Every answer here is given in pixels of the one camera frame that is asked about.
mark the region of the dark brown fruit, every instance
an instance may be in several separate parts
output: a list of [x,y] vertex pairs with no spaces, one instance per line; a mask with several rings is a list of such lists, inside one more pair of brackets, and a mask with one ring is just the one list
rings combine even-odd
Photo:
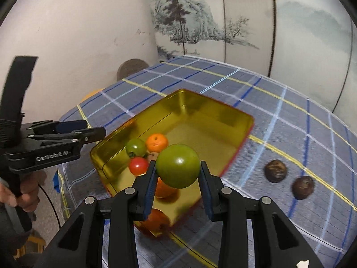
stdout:
[[292,184],[291,191],[297,200],[306,199],[313,193],[315,184],[311,176],[304,175],[297,178]]
[[264,174],[267,180],[272,183],[281,182],[287,175],[286,165],[278,159],[269,162],[264,167]]

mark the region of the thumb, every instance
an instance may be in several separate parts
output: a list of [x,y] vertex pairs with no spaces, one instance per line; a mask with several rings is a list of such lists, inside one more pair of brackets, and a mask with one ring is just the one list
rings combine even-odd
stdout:
[[6,186],[0,183],[0,202],[8,204],[11,207],[17,206],[17,200],[14,194]]

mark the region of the red tomato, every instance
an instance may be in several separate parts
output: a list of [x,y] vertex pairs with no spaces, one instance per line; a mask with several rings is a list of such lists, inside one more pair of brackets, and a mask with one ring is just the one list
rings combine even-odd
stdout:
[[146,173],[146,170],[149,167],[149,162],[142,157],[134,157],[130,160],[128,167],[133,175],[139,176]]

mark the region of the triangular cutout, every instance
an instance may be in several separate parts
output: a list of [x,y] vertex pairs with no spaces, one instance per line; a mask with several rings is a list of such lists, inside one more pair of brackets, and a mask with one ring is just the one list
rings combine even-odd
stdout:
[[75,220],[73,225],[68,229],[67,233],[63,236],[62,240],[58,243],[58,247],[62,249],[76,251],[79,245],[79,238],[82,232],[84,222],[84,215],[81,214]]
[[273,222],[276,236],[278,237],[279,248],[281,250],[297,247],[299,245],[297,239],[277,214],[273,215]]

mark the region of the table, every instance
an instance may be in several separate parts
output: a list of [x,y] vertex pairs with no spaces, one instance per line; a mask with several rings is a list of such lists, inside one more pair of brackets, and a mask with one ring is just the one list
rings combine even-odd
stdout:
[[[295,90],[236,66],[192,56],[176,57],[129,76],[79,104],[61,120],[86,119],[107,134],[166,94],[185,88],[233,105],[255,118],[255,126],[222,180],[242,195],[271,197],[315,250],[325,268],[333,267],[357,234],[354,205],[357,136],[331,112]],[[84,145],[81,158],[58,167],[65,218],[87,197],[108,197]],[[285,180],[273,184],[265,164],[282,160]],[[315,191],[297,201],[291,184],[310,175]],[[103,267],[108,263],[106,222]],[[248,221],[249,266],[254,267]],[[217,267],[221,223],[211,223],[202,203],[182,225],[161,240],[135,229],[140,267]]]

